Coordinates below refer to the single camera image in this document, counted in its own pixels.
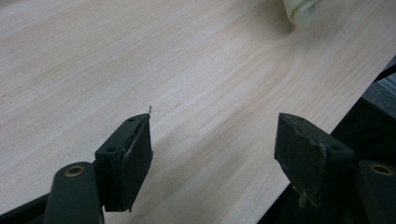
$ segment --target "screw hole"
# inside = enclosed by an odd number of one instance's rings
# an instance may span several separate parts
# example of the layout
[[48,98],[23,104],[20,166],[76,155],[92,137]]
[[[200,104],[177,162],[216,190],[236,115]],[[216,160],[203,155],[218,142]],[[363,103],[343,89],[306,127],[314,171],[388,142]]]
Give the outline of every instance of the screw hole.
[[110,148],[108,148],[106,151],[107,151],[107,152],[115,152],[116,150],[117,150],[116,148],[110,147]]
[[394,172],[387,166],[380,164],[371,164],[370,169],[380,175],[394,175]]
[[77,165],[72,166],[64,172],[64,175],[67,177],[74,177],[77,175],[81,175],[85,170],[85,167]]

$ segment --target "light wooden surface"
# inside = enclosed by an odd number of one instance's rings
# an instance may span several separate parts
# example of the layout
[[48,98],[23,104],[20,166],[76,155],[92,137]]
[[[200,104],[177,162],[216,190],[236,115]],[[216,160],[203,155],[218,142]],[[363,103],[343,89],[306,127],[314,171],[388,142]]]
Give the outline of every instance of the light wooden surface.
[[256,223],[288,180],[277,114],[331,131],[396,53],[396,1],[0,2],[0,213],[152,105],[154,160],[107,223]]

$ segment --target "wood grain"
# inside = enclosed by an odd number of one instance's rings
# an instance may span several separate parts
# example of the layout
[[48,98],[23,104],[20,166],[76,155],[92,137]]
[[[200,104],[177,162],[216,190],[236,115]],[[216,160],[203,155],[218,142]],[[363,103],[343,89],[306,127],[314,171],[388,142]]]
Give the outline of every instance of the wood grain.
[[396,53],[396,2],[0,2],[0,213],[152,105],[154,160],[106,223],[256,223],[288,184],[277,114],[330,132]]

